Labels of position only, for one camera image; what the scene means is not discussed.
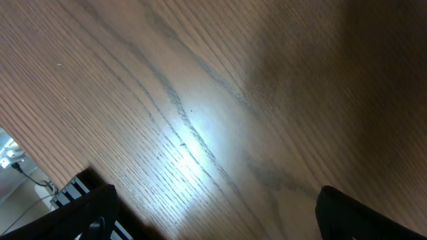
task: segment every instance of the wooden surface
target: wooden surface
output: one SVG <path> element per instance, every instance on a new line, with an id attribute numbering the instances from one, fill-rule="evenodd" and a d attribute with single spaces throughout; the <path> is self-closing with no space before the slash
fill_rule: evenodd
<path id="1" fill-rule="evenodd" d="M 320 239 L 333 185 L 427 235 L 427 6 L 0 2 L 0 125 L 168 239 Z"/>

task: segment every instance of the brown wood tabletop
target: brown wood tabletop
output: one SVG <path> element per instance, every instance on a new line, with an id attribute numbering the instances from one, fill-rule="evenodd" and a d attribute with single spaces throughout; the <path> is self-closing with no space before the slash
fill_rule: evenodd
<path id="1" fill-rule="evenodd" d="M 167 239 L 320 239 L 333 185 L 427 235 L 421 1 L 2 0 L 0 126 Z"/>

